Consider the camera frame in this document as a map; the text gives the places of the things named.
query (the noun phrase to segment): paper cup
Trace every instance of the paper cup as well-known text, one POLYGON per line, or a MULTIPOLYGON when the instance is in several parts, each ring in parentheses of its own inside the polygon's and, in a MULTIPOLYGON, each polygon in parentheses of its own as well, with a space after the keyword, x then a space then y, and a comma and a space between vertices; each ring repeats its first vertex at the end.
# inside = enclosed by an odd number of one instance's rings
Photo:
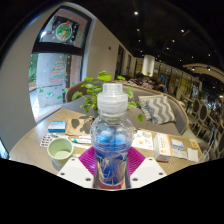
POLYGON ((73 145, 70 140, 57 138, 50 142, 47 147, 48 155, 55 165, 62 167, 73 154, 73 145))

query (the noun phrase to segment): water bottle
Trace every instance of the water bottle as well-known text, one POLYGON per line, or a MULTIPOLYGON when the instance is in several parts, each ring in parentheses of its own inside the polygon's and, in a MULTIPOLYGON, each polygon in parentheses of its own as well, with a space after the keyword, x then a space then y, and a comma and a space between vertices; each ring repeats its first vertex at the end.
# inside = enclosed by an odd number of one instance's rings
POLYGON ((99 167, 99 187, 120 189, 134 128, 126 117, 128 95, 122 84, 103 84, 97 96, 99 116, 91 126, 91 142, 99 167))

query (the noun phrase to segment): card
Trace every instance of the card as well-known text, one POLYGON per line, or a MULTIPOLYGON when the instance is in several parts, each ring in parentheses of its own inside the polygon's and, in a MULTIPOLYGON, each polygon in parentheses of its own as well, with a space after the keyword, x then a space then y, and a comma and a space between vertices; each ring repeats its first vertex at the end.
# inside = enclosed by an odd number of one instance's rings
POLYGON ((132 147, 153 150, 152 133, 138 130, 133 137, 132 147))
POLYGON ((178 149, 172 149, 172 156, 177 157, 179 159, 188 159, 186 151, 180 151, 178 149))
POLYGON ((46 135, 44 135, 41 139, 40 142, 40 146, 41 147, 48 147, 49 143, 51 142, 52 138, 51 138, 51 134, 48 133, 46 135))
POLYGON ((187 154, 188 154, 188 160, 198 162, 198 150, 188 148, 187 154))
POLYGON ((198 143, 196 142, 196 140, 194 140, 194 139, 189 139, 189 141, 190 141, 192 147, 194 147, 194 148, 198 148, 198 147, 199 147, 199 146, 198 146, 198 143))

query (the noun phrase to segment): potted plant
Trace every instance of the potted plant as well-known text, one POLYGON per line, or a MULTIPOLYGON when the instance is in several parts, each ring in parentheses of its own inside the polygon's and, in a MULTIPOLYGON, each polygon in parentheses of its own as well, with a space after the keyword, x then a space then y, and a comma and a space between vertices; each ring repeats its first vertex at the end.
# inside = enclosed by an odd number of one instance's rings
MULTIPOLYGON (((106 71, 102 71, 98 74, 97 76, 97 79, 103 81, 103 83, 106 83, 108 81, 111 80, 111 75, 110 74, 107 74, 106 71)), ((117 77, 119 80, 125 80, 124 77, 122 76, 118 76, 117 77)), ((90 96, 84 96, 82 92, 75 92, 72 96, 72 100, 76 100, 78 97, 84 97, 85 98, 85 103, 82 104, 80 107, 84 108, 86 110, 86 113, 89 113, 89 108, 92 108, 94 111, 95 111, 95 114, 98 113, 98 107, 97 107, 97 95, 98 93, 102 92, 103 90, 103 84, 102 85, 94 85, 96 83, 98 83, 99 81, 95 81, 92 83, 93 80, 93 77, 86 77, 84 79, 84 84, 81 85, 81 87, 85 87, 87 89, 87 94, 90 95, 90 96)), ((132 91, 132 88, 133 87, 130 87, 128 88, 126 91, 124 91, 125 93, 128 94, 128 108, 127 108, 127 111, 131 111, 132 108, 137 108, 137 106, 141 106, 140 102, 137 101, 135 102, 134 101, 134 94, 133 94, 133 91, 132 91)), ((137 120, 139 122, 142 122, 144 120, 144 117, 142 114, 139 114, 138 117, 137 117, 137 120)))

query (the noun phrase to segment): window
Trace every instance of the window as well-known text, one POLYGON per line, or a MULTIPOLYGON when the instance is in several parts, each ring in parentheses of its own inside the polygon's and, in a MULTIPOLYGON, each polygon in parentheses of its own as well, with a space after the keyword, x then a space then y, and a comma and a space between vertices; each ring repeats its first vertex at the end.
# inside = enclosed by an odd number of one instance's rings
POLYGON ((131 65, 131 55, 128 55, 128 64, 127 64, 125 75, 129 75, 130 65, 131 65))
POLYGON ((119 46, 118 49, 118 55, 117 55, 117 65, 116 65, 116 70, 115 70, 115 77, 121 75, 121 68, 123 64, 123 55, 124 55, 124 49, 119 46))
POLYGON ((68 88, 81 81, 91 19, 61 6, 43 25, 30 58, 30 101, 36 121, 65 103, 68 88))

